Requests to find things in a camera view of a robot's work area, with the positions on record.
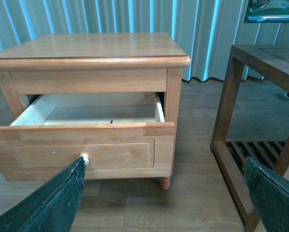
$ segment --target slatted shelf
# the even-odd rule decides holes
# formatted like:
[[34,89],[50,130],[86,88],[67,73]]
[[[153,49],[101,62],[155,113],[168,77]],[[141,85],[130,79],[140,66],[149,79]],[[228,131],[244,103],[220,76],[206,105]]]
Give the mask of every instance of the slatted shelf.
[[252,157],[270,169],[275,168],[285,142],[283,141],[248,141],[248,142],[225,142],[226,147],[235,160],[239,170],[242,172],[242,166],[246,157]]

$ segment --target curtain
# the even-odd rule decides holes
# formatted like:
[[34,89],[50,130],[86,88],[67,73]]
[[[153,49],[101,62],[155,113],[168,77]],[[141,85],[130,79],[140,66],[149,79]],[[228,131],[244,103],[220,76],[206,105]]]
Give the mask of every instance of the curtain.
[[0,51],[49,33],[166,32],[191,57],[185,80],[223,80],[232,44],[289,44],[289,23],[244,24],[246,8],[247,0],[0,0]]

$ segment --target open drawer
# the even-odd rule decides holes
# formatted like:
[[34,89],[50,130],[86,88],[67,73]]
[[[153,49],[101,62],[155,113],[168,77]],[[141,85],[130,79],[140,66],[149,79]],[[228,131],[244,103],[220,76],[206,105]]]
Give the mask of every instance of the open drawer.
[[0,169],[48,180],[87,153],[86,179],[168,177],[174,134],[155,93],[42,95],[0,127]]

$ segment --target wooden knob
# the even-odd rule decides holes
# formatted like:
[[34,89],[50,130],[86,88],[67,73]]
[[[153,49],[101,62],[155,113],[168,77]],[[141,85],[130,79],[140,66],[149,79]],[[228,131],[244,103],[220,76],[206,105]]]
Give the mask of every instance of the wooden knob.
[[83,160],[84,160],[84,162],[85,162],[85,166],[87,166],[88,163],[90,163],[90,161],[89,161],[89,159],[88,159],[88,154],[82,153],[82,154],[80,154],[79,157],[82,157],[82,158],[83,158]]

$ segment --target laminate floor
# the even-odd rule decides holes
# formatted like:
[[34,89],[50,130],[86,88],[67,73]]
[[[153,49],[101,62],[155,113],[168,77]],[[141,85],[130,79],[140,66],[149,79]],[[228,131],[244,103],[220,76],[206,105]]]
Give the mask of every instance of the laminate floor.
[[[85,181],[73,232],[242,232],[238,216],[209,150],[222,83],[182,83],[172,185],[158,178]],[[242,83],[230,140],[286,140],[289,102],[271,83]],[[12,122],[0,92],[0,126]],[[43,182],[7,182],[0,172],[0,214]]]

